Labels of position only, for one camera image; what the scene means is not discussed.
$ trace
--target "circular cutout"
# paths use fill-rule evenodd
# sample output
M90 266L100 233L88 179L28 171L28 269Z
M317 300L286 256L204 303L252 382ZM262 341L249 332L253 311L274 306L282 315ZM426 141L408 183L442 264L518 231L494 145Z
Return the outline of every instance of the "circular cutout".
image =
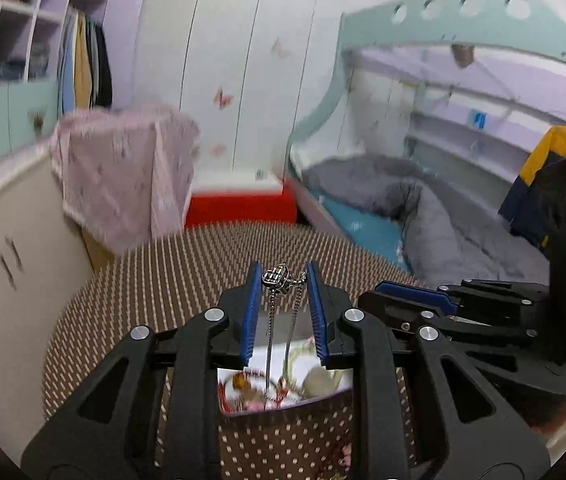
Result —
M407 6L400 4L394 8L394 17L392 21L394 23L402 23L407 17Z
M472 18L480 12L480 0L461 0L460 13L467 18Z
M505 7L512 18L526 20L532 13L529 0L506 0Z
M421 15L424 20L433 20L441 13L441 10L443 10L443 6L438 0L428 0L423 6Z

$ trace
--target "yellow and navy jacket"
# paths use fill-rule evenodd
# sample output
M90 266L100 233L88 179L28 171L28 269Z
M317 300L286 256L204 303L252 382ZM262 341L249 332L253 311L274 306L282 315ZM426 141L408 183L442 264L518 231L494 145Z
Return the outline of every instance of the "yellow and navy jacket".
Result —
M553 126L528 157L498 210L509 222L512 234L526 238L540 249L547 246L548 234L534 179L537 171L563 158L566 158L566 126Z

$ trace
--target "brown dotted tablecloth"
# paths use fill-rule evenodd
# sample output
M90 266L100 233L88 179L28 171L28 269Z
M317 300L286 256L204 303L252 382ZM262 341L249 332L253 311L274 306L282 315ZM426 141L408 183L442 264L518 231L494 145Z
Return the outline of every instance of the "brown dotted tablecloth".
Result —
M304 226L213 224L153 240L101 269L63 312L45 362L45 415L49 418L133 327L146 324L162 332L182 326L216 305L224 290L243 283L252 260L265 268L285 262L293 274L307 261L318 261L323 280L348 291L352 302L381 280L417 285L413 276L384 258ZM292 296L284 296L280 308L290 309ZM171 380L168 374L166 395ZM162 407L163 423L167 416ZM351 419L349 394L271 416L220 415L223 474L314 480L322 472L331 478L326 464L346 438ZM160 448L160 431L157 441Z

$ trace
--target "beige cabinet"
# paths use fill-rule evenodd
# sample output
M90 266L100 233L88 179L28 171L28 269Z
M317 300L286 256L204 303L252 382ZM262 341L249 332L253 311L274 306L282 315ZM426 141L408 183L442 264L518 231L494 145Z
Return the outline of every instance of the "beige cabinet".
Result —
M0 446L16 463L44 422L41 384L50 335L91 275L46 158L0 192Z

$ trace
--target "yellow garment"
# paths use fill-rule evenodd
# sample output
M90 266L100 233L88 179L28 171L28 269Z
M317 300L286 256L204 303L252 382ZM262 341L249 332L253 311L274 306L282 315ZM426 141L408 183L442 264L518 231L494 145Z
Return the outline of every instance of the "yellow garment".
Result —
M85 15L79 14L76 34L76 60L74 61L74 95L77 108L89 108L92 97L92 69L87 54Z
M566 126L551 127L527 158L520 177L528 186L532 185L536 172L543 167L550 152L566 158Z

